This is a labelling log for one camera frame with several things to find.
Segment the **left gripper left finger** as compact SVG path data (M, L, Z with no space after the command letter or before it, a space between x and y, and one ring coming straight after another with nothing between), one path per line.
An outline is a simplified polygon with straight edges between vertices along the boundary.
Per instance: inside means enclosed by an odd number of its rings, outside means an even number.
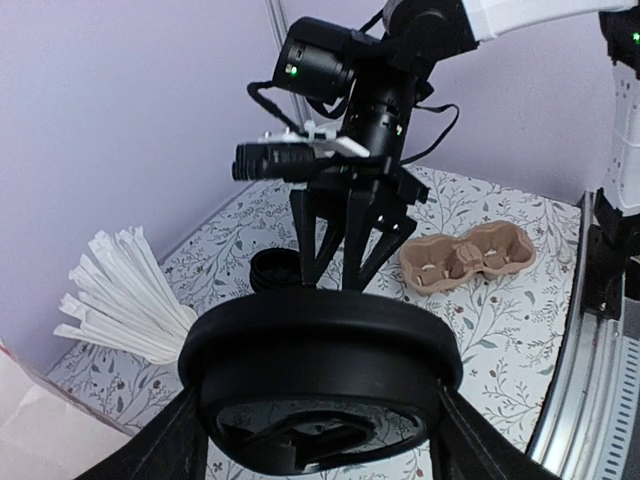
M203 479L208 436L197 418L198 394L185 389L129 442L87 471L106 480Z

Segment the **black plastic cup lid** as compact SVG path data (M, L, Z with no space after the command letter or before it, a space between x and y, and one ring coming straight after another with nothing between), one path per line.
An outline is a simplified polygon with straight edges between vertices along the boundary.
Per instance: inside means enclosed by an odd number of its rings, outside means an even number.
M463 377L456 337L434 314L307 289L209 310L178 372L214 444L270 476L385 460L425 443L439 422L439 388Z

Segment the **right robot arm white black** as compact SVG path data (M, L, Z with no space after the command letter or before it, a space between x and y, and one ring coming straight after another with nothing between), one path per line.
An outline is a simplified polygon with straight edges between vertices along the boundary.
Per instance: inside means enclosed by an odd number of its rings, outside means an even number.
M455 128L423 165L565 203L599 189L611 162L615 85L595 14L508 33L437 64L404 155Z

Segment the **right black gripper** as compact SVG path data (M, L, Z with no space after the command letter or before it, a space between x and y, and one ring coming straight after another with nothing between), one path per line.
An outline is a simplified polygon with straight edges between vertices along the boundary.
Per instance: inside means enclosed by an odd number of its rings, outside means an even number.
M406 170L402 151L421 96L413 76L363 74L340 129L304 124L322 157L335 162L290 192L304 286L318 283L345 236L342 289L362 292L415 231L407 205L425 202L428 188ZM327 227L317 246L319 219Z

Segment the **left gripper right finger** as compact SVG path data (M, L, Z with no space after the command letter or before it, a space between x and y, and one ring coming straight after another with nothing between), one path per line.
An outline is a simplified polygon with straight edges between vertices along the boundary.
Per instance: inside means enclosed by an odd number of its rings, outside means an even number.
M507 441L461 394L438 386L441 417L432 437L435 479L555 479Z

